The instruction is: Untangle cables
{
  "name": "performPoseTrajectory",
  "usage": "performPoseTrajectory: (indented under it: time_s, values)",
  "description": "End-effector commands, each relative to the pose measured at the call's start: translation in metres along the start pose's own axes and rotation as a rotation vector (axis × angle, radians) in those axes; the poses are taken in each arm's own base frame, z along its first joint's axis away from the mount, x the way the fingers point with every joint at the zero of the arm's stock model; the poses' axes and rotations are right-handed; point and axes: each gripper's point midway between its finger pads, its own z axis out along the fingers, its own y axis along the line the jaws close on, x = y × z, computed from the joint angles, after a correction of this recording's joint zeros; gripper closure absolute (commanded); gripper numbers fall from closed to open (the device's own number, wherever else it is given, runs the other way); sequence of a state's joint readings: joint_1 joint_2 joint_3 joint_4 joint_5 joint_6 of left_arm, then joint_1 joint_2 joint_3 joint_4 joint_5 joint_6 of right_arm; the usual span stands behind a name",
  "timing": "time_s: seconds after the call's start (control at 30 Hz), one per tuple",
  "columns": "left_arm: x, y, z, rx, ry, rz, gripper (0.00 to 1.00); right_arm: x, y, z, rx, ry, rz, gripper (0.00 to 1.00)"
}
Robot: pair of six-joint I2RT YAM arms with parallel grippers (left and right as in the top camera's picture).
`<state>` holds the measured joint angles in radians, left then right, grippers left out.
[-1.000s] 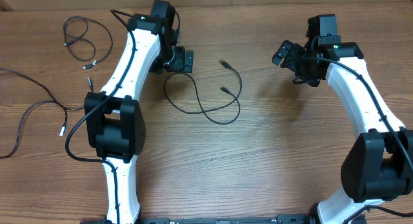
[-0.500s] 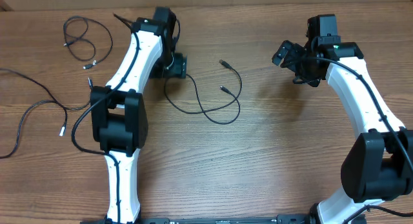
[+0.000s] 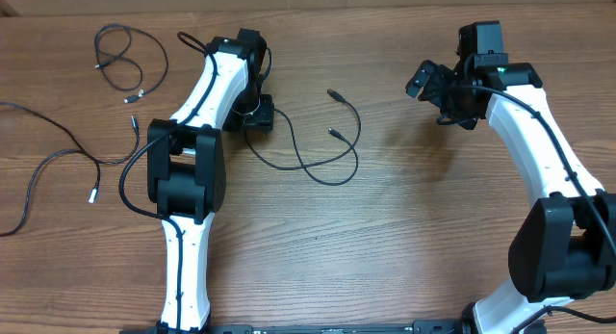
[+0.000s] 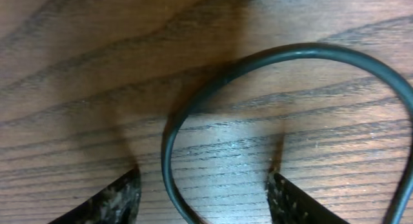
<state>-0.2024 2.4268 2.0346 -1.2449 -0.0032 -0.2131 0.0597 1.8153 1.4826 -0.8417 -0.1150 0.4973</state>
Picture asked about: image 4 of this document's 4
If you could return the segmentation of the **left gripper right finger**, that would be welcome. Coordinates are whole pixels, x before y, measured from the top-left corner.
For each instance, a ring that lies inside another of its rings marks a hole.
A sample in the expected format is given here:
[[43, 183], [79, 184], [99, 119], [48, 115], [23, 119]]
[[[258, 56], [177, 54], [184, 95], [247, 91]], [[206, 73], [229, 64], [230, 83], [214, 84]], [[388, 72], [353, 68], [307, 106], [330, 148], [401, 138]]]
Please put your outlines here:
[[267, 201], [273, 224], [348, 224], [276, 171], [268, 175]]

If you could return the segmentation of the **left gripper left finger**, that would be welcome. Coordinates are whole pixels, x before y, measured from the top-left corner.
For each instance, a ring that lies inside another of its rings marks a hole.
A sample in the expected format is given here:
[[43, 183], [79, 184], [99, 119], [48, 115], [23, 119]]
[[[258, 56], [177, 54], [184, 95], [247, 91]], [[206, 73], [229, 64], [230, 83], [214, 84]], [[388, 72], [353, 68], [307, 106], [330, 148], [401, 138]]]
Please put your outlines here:
[[137, 167], [50, 224], [134, 224], [141, 199]]

